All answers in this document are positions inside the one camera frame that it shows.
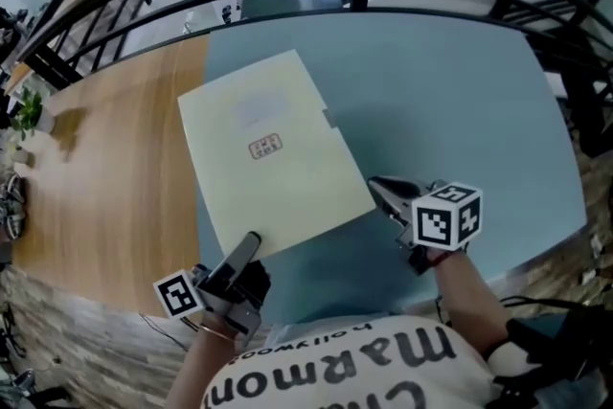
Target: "human arm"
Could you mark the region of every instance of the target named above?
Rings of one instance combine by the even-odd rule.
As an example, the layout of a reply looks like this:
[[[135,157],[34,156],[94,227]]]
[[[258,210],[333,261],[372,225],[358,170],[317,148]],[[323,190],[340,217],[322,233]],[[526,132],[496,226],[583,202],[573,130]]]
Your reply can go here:
[[[434,261],[441,253],[429,249]],[[508,338],[509,313],[489,289],[468,256],[458,251],[434,267],[453,329],[481,355]]]
[[[225,336],[235,337],[231,330],[218,321],[206,320],[205,324]],[[234,343],[199,329],[172,383],[166,409],[199,409],[207,386],[234,355]]]

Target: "person in white shirt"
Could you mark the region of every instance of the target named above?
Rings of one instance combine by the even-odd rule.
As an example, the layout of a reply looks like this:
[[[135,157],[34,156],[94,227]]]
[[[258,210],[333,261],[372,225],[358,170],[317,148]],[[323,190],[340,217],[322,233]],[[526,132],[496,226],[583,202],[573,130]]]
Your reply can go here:
[[[411,315],[324,319],[283,328],[235,353],[236,333],[205,314],[166,402],[168,409],[476,409],[500,397],[496,375],[537,365],[509,342],[510,315],[468,256],[432,249],[428,259],[453,329]],[[594,371],[580,387],[552,386],[512,407],[599,407]]]

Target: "white plant pot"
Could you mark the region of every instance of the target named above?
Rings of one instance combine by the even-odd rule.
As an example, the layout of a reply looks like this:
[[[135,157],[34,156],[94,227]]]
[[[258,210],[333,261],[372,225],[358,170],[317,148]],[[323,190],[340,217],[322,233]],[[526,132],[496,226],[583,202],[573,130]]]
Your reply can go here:
[[[54,126],[56,126],[56,117],[46,107],[43,107],[38,123],[34,128],[43,133],[51,133],[54,130]]]
[[[28,159],[30,158],[30,153],[23,148],[16,150],[11,154],[11,160],[13,162],[19,162],[20,164],[28,164]]]

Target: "wooden floor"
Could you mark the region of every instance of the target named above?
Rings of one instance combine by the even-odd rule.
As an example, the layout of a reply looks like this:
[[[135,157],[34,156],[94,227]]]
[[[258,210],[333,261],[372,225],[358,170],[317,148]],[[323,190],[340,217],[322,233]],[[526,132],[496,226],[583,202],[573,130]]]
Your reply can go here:
[[[162,315],[152,284],[199,260],[195,175],[177,97],[202,84],[208,36],[109,67],[53,96],[26,141],[26,234],[13,263],[87,299]]]
[[[605,303],[613,308],[613,295],[602,292],[607,281],[596,279],[586,286],[579,285],[580,273],[594,265],[590,259],[590,235],[598,234],[609,251],[613,250],[607,207],[613,174],[613,152],[610,153],[590,160],[577,152],[589,230],[540,258],[523,273],[499,282],[500,295],[524,293]],[[111,282],[120,280],[117,276],[111,278]],[[60,291],[13,267],[0,275],[0,300],[9,300],[13,305],[17,331],[28,349],[27,359],[20,360],[17,367],[36,368],[40,389],[63,384],[76,403],[85,408],[163,407],[184,352],[154,332],[138,314]],[[514,314],[529,316],[540,310],[524,308]],[[434,316],[433,306],[424,313]],[[153,320],[184,345],[192,341],[193,332],[181,323]],[[267,327],[261,329],[252,348],[261,344],[266,330]],[[56,356],[61,359],[59,365],[53,364]]]

